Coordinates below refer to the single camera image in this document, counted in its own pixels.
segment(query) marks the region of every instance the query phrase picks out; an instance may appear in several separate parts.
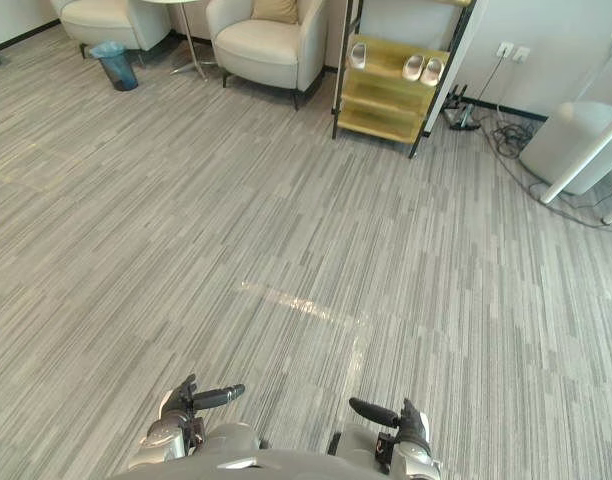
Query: blue trash bin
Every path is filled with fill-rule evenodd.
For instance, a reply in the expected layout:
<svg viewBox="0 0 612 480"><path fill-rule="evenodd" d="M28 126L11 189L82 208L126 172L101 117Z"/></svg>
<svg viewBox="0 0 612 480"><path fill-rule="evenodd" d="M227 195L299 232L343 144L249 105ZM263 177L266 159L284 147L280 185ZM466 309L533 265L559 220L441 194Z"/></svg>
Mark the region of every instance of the blue trash bin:
<svg viewBox="0 0 612 480"><path fill-rule="evenodd" d="M117 42L104 42L90 49L90 54L99 59L115 90L125 92L137 86L137 78L124 54L125 48Z"/></svg>

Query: power outlet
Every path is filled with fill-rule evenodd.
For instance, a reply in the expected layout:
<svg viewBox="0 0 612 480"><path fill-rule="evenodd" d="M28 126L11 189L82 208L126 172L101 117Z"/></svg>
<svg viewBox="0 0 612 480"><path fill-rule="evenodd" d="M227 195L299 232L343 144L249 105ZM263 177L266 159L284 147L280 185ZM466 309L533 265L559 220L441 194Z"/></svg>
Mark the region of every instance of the power outlet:
<svg viewBox="0 0 612 480"><path fill-rule="evenodd" d="M502 42L499 44L499 48L497 49L497 56L508 58L510 57L511 52L513 51L513 45L510 42Z"/></svg>
<svg viewBox="0 0 612 480"><path fill-rule="evenodd" d="M528 58L528 54L530 53L530 48L528 47L518 47L517 52L515 52L515 56L513 57L513 62L524 63Z"/></svg>

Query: armchair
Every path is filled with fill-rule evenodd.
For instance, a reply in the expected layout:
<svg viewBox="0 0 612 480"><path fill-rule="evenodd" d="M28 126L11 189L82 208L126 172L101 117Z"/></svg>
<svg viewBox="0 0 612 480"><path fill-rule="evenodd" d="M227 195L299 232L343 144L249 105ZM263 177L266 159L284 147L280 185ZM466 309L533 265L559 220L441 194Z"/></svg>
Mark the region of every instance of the armchair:
<svg viewBox="0 0 612 480"><path fill-rule="evenodd" d="M298 23L251 19L253 0L212 0L206 17L217 64L253 82L306 92L320 75L326 50L326 0L298 0Z"/></svg>
<svg viewBox="0 0 612 480"><path fill-rule="evenodd" d="M170 32L166 5L142 0L51 0L69 37L93 45L106 40L150 50Z"/></svg>

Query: white slipper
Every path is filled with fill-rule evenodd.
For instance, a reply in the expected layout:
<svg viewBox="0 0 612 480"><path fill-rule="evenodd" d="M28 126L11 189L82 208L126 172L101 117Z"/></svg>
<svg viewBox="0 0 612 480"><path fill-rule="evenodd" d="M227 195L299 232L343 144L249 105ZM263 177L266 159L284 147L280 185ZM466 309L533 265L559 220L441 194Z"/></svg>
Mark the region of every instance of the white slipper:
<svg viewBox="0 0 612 480"><path fill-rule="evenodd" d="M434 87L439 83L439 79L442 78L442 73L444 73L444 62L437 57L433 57L426 64L424 73L422 73L419 81L424 85Z"/></svg>
<svg viewBox="0 0 612 480"><path fill-rule="evenodd" d="M353 68L363 70L366 66L366 44L360 42L353 45L348 58Z"/></svg>
<svg viewBox="0 0 612 480"><path fill-rule="evenodd" d="M423 55L413 55L404 64L404 68L402 69L402 77L410 82L418 80L419 76L422 74L423 66Z"/></svg>

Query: shoe rack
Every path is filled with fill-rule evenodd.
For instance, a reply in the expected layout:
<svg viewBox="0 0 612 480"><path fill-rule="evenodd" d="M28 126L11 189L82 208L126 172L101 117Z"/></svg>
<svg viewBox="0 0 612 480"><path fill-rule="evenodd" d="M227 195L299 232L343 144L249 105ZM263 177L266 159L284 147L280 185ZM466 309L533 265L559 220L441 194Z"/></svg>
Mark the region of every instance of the shoe rack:
<svg viewBox="0 0 612 480"><path fill-rule="evenodd" d="M339 128L353 130L410 144L408 158L413 157L477 0L435 1L462 9L447 51L361 35L364 1L359 0L356 17L351 19L355 0L347 0L332 111L335 116L333 139L337 138ZM366 45L365 66L361 69L353 68L348 59L348 53L358 43ZM402 77L404 64L413 55L422 55L424 66L433 57L444 63L445 68L437 85L428 86Z"/></svg>

